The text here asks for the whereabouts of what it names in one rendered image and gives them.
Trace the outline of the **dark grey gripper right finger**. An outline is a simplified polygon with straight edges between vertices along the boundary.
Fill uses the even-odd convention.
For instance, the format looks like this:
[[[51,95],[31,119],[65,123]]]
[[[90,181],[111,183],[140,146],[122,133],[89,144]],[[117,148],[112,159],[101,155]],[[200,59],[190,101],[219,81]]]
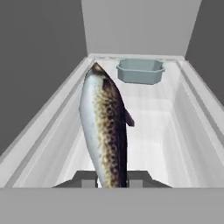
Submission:
[[[147,171],[128,171],[129,188],[145,188],[145,187],[168,187],[158,180],[155,180]]]

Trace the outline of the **white fridge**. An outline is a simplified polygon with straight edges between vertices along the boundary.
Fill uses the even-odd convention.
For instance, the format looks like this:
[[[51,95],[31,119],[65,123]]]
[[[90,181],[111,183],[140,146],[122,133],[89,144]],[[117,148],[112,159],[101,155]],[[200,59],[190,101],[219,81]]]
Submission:
[[[94,170],[79,116],[81,88],[94,63],[115,79],[121,58],[81,61],[0,156],[0,188],[53,187]],[[224,107],[188,61],[161,60],[158,84],[116,83],[135,122],[127,129],[128,168],[171,187],[224,187]]]

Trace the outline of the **brown spotted silver fish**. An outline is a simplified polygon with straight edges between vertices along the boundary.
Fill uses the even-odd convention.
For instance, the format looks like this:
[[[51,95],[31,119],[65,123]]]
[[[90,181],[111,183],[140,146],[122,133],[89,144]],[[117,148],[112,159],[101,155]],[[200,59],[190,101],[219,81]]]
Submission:
[[[101,186],[126,187],[127,126],[135,122],[120,91],[103,67],[95,62],[87,71],[80,97],[80,121]]]

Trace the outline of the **grey fridge door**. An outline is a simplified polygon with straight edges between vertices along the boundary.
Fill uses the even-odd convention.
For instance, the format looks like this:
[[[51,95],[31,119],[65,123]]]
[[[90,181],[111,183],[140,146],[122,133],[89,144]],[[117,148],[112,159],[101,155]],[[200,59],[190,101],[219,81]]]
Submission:
[[[202,0],[81,0],[89,53],[184,56]]]

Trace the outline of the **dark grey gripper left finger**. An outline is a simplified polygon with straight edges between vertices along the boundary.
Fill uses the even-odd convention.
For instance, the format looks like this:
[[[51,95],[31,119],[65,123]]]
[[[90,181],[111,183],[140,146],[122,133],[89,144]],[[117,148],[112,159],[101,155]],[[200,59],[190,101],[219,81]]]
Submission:
[[[57,184],[55,187],[97,188],[97,179],[95,171],[77,171],[71,179]]]

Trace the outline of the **pale grey plastic tub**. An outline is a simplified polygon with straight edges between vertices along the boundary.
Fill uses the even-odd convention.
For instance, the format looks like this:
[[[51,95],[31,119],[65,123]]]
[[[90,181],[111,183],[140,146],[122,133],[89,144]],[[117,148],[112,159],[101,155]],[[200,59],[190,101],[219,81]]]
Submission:
[[[116,69],[121,81],[146,85],[159,83],[165,71],[164,63],[157,59],[121,59]]]

